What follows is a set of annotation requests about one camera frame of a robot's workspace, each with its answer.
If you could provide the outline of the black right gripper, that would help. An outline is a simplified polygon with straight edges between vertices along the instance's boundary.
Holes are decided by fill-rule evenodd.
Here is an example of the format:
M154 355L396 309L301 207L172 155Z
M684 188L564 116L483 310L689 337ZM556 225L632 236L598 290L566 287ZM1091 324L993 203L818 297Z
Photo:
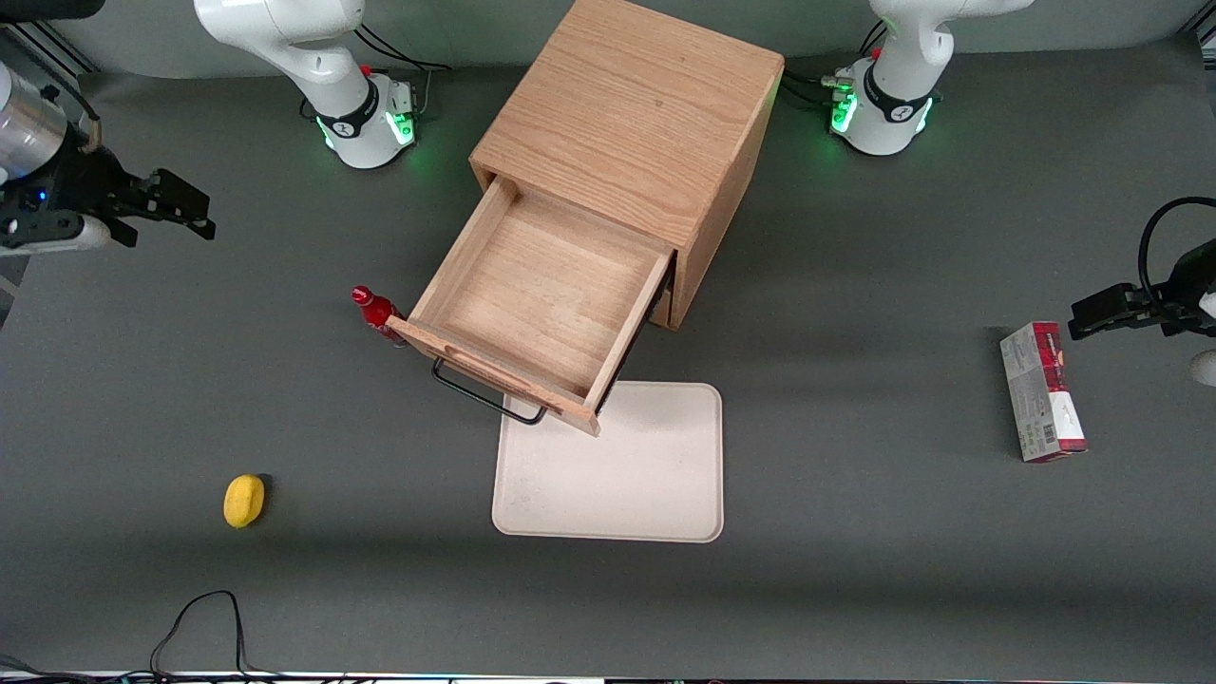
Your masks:
M122 195L135 183L147 211L165 220L126 217ZM33 173L4 183L2 232L81 234L92 220L108 230L109 243L129 250L148 230L213 241L216 223L209 219L209 202L208 195L167 168L137 181L113 153L81 153L69 146Z

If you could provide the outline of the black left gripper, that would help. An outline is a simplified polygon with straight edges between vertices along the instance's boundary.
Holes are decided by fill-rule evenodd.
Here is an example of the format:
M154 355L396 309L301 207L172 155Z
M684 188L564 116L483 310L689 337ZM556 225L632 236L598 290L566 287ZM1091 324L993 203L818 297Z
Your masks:
M1070 307L1073 320L1068 329L1073 341L1081 341L1103 331L1137 330L1156 324L1164 336L1199 333L1215 337L1214 314L1203 308L1203 299L1214 295L1215 241L1186 252L1173 264L1167 280L1152 286L1152 295L1132 284L1111 285L1100 299L1079 299Z

